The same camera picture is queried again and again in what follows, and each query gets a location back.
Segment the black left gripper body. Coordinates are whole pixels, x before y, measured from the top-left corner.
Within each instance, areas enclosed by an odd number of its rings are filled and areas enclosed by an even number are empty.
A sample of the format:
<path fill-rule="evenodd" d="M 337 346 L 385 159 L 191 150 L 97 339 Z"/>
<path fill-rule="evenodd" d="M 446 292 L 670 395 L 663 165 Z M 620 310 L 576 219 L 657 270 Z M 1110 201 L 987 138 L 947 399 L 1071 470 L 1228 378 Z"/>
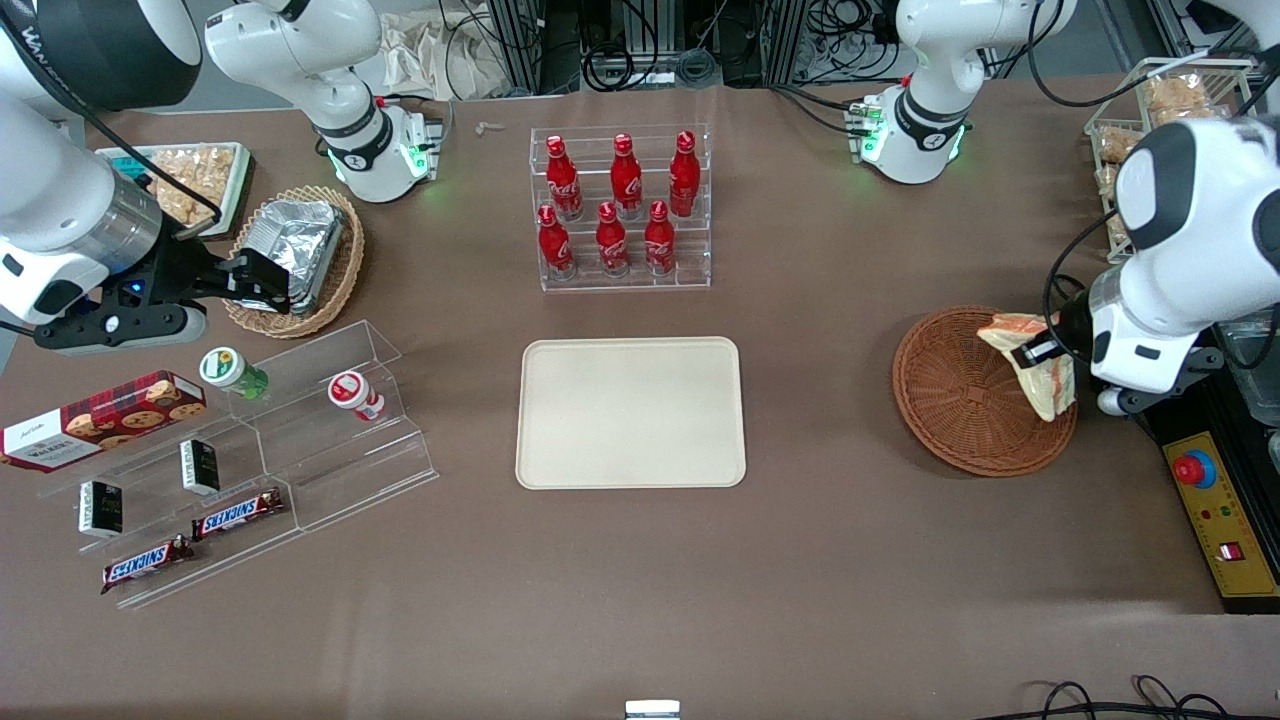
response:
<path fill-rule="evenodd" d="M 1069 299 L 1059 309 L 1059 338 L 1084 368 L 1091 365 L 1093 337 L 1088 299 Z"/>

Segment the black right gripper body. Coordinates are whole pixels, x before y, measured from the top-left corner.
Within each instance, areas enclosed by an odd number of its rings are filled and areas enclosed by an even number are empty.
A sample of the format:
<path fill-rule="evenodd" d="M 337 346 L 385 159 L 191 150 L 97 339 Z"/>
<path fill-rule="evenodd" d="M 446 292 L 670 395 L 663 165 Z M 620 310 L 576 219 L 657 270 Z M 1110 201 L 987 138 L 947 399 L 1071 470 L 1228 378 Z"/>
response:
<path fill-rule="evenodd" d="M 177 302 L 196 299 L 228 299 L 230 281 L 221 268 L 224 258 L 210 252 L 198 240 L 160 238 L 151 251 L 131 268 L 128 291 L 146 302 Z"/>

